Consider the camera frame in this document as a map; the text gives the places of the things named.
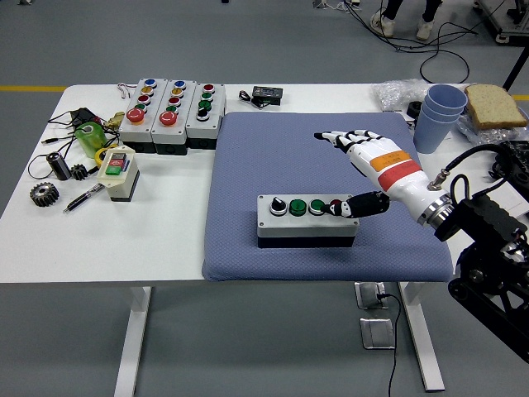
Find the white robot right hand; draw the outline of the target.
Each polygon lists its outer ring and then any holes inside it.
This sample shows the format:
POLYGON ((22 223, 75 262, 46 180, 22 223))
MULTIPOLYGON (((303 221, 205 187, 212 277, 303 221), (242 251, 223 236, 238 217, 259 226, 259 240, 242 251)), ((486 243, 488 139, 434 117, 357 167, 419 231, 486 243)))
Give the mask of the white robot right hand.
POLYGON ((429 190, 430 180, 422 167, 387 137, 369 130, 317 132, 314 137, 344 152, 363 176, 390 199, 403 203, 417 222, 445 193, 429 190))

